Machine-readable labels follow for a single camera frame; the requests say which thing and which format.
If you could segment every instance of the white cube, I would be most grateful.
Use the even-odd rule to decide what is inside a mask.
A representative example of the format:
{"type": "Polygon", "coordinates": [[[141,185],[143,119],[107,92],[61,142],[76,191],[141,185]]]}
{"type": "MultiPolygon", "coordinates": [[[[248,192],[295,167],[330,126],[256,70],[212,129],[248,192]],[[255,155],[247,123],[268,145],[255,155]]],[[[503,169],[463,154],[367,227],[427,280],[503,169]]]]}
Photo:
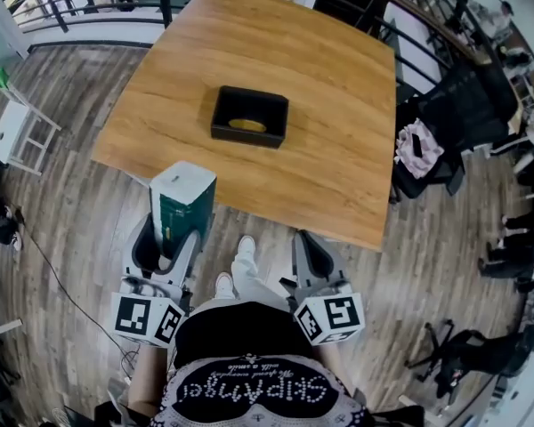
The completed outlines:
{"type": "Polygon", "coordinates": [[[112,332],[134,342],[168,348],[183,317],[165,297],[113,293],[111,298],[112,332]]]}
{"type": "Polygon", "coordinates": [[[307,297],[295,318],[313,345],[342,342],[366,326],[360,293],[307,297]]]}

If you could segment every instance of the hardwood floor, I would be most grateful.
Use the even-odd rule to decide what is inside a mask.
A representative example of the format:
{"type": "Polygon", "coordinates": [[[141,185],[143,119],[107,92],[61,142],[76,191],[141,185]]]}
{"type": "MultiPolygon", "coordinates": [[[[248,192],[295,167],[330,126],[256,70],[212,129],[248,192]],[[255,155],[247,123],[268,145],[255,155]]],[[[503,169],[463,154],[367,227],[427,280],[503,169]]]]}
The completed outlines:
{"type": "MultiPolygon", "coordinates": [[[[11,168],[0,190],[20,207],[25,247],[0,246],[0,323],[21,318],[8,333],[7,361],[22,379],[13,388],[26,425],[64,404],[85,415],[108,399],[109,378],[122,380],[121,356],[104,333],[65,297],[29,238],[44,249],[62,283],[85,311],[107,325],[109,298],[121,275],[121,251],[149,210],[147,190],[126,174],[90,160],[95,137],[143,49],[63,46],[36,49],[12,68],[13,82],[63,131],[54,138],[41,178],[11,168]]],[[[0,113],[4,100],[0,98],[0,113]]],[[[418,383],[405,359],[428,351],[423,324],[453,318],[457,329],[488,336],[514,323],[519,298],[513,284],[480,278],[476,269],[486,239],[498,233],[500,214],[528,204],[506,157],[465,160],[465,185],[455,197],[431,188],[389,211],[384,251],[335,243],[348,275],[363,294],[367,329],[344,344],[344,362],[371,409],[399,405],[401,394],[435,411],[433,385],[418,383]]],[[[239,237],[258,244],[258,265],[268,283],[291,273],[294,231],[217,205],[210,239],[194,269],[194,304],[213,292],[215,276],[229,270],[239,237]]],[[[117,340],[127,350],[136,347],[117,340]]],[[[447,420],[486,381],[467,376],[447,420]]]]}

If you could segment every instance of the white pants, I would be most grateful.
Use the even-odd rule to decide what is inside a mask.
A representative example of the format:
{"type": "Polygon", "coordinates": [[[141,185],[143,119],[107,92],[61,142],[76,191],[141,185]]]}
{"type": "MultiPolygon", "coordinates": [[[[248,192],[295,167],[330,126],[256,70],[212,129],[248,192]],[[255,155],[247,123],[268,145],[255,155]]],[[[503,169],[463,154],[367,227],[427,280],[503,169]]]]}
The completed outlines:
{"type": "Polygon", "coordinates": [[[236,254],[235,259],[231,263],[231,275],[233,276],[233,285],[238,291],[238,298],[215,297],[197,307],[191,315],[195,315],[204,310],[238,305],[245,302],[259,302],[274,309],[289,311],[287,301],[270,290],[257,277],[257,265],[251,253],[236,254]]]}

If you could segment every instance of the table top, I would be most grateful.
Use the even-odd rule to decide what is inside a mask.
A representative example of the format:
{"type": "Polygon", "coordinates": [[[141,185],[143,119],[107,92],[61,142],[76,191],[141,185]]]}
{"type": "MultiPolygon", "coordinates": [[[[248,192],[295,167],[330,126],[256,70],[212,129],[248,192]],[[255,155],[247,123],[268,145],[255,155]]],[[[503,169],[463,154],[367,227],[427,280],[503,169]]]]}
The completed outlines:
{"type": "Polygon", "coordinates": [[[379,249],[394,127],[388,46],[283,0],[191,0],[122,92],[93,159],[146,178],[187,160],[217,174],[221,204],[379,249]],[[211,138],[222,85],[288,98],[279,149],[211,138]]]}
{"type": "Polygon", "coordinates": [[[29,108],[9,100],[0,117],[0,161],[7,164],[24,128],[29,108]]]}

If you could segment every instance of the desk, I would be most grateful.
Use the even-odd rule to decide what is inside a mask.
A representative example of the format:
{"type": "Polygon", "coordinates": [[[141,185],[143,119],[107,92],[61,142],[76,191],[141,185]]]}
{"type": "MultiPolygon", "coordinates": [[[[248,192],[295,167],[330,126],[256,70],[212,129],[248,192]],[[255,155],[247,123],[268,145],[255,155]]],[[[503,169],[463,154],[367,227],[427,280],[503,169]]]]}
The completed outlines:
{"type": "Polygon", "coordinates": [[[386,45],[283,0],[191,0],[119,97],[93,160],[145,178],[187,160],[217,174],[222,204],[379,249],[394,127],[386,45]],[[289,99],[279,149],[211,138],[221,85],[289,99]]]}

